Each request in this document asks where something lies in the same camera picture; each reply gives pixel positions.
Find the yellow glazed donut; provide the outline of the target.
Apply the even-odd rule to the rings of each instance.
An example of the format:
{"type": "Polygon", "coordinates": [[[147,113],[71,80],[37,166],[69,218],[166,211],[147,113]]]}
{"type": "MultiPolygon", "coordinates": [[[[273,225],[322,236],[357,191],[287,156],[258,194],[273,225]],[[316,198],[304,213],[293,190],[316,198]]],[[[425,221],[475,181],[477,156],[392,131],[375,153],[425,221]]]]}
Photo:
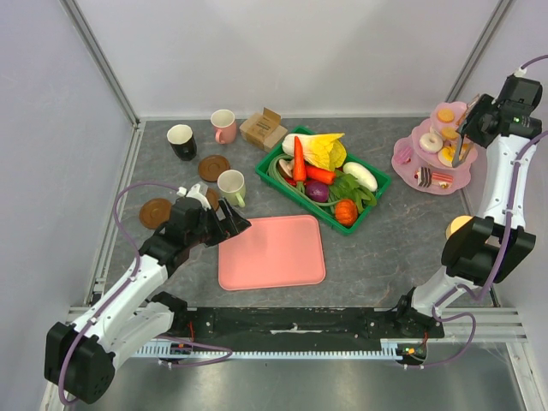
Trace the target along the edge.
{"type": "Polygon", "coordinates": [[[445,167],[452,168],[453,159],[456,154],[456,149],[453,146],[444,146],[438,152],[438,161],[445,167]]]}

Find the round biscuit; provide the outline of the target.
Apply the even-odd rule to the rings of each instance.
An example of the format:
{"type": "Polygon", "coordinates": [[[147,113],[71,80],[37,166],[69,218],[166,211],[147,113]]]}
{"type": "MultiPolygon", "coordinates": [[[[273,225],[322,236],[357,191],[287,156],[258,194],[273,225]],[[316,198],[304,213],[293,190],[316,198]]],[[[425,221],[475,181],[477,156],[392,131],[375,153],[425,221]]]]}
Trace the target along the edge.
{"type": "Polygon", "coordinates": [[[437,111],[437,119],[443,123],[451,123],[455,120],[455,113],[449,108],[442,108],[437,111]]]}
{"type": "Polygon", "coordinates": [[[443,127],[441,129],[441,136],[444,140],[456,140],[459,137],[459,134],[452,127],[443,127]]]}

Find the red striped cake slice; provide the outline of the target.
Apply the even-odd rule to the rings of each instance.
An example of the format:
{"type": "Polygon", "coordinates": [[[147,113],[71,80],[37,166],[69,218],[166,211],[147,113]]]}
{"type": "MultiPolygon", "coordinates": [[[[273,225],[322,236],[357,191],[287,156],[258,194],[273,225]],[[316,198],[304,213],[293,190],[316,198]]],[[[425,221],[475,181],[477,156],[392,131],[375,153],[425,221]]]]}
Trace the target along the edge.
{"type": "Polygon", "coordinates": [[[453,176],[445,173],[432,172],[432,184],[440,186],[442,189],[450,188],[453,184],[453,176]]]}

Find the chocolate cake slice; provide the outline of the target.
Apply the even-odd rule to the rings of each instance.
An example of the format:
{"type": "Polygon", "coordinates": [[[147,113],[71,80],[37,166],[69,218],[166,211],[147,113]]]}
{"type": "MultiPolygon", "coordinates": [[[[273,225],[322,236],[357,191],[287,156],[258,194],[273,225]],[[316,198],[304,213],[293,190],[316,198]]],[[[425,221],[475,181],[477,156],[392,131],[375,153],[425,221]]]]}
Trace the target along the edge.
{"type": "Polygon", "coordinates": [[[420,167],[414,173],[417,186],[429,188],[432,185],[432,170],[428,167],[420,167]]]}

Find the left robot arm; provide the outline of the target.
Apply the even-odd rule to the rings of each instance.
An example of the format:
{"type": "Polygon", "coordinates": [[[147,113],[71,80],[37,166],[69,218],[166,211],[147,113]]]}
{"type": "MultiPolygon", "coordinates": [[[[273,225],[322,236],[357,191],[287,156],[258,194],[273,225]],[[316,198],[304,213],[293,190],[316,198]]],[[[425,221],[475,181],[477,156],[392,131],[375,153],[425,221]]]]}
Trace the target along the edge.
{"type": "Polygon", "coordinates": [[[168,220],[138,249],[134,262],[116,284],[70,324],[55,323],[45,340],[45,378],[57,386],[61,403],[96,402],[116,371],[133,353],[165,332],[180,336],[188,326],[186,304],[161,295],[140,309],[198,246],[216,246],[251,227],[226,200],[218,217],[206,197],[176,200],[168,220]]]}

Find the white glazed donut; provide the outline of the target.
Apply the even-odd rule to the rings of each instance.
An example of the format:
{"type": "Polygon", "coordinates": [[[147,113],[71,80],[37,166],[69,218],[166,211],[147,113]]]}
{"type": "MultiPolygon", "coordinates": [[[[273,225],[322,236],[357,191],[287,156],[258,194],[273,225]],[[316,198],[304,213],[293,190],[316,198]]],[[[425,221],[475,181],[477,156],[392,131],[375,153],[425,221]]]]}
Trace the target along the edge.
{"type": "Polygon", "coordinates": [[[435,154],[444,147],[444,141],[439,135],[429,132],[421,135],[419,146],[423,152],[435,154]]]}

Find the pink macaron cake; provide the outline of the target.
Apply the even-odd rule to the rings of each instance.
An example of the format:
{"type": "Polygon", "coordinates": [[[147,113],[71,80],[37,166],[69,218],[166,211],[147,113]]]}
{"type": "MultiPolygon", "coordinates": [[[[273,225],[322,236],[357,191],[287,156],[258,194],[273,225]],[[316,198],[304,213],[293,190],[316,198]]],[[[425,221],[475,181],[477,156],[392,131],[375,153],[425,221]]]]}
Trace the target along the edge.
{"type": "Polygon", "coordinates": [[[397,164],[403,165],[411,161],[414,150],[411,146],[402,146],[395,154],[394,160],[397,164]]]}

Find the green mug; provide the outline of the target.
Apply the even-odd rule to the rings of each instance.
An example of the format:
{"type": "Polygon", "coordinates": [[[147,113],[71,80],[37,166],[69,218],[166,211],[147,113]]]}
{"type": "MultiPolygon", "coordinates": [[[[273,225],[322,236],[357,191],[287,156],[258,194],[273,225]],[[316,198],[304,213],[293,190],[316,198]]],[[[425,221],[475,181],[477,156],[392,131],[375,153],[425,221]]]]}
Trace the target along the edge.
{"type": "Polygon", "coordinates": [[[246,206],[245,177],[238,170],[226,170],[217,179],[217,187],[223,197],[232,205],[243,208],[246,206]]]}

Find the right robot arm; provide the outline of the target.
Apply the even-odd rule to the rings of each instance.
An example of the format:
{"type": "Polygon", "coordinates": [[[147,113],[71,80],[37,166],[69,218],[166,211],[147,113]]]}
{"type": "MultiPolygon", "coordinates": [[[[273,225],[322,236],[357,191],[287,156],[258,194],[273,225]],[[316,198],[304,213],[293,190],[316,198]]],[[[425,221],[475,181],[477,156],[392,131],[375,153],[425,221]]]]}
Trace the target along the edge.
{"type": "Polygon", "coordinates": [[[535,235],[526,231],[523,200],[527,173],[542,122],[532,116],[543,87],[524,69],[509,75],[497,97],[480,95],[456,131],[461,140],[485,148],[487,172],[478,213],[449,237],[440,269],[402,296],[392,315],[402,337],[423,335],[442,322],[442,310],[463,294],[481,301],[532,251],[535,235]]]}

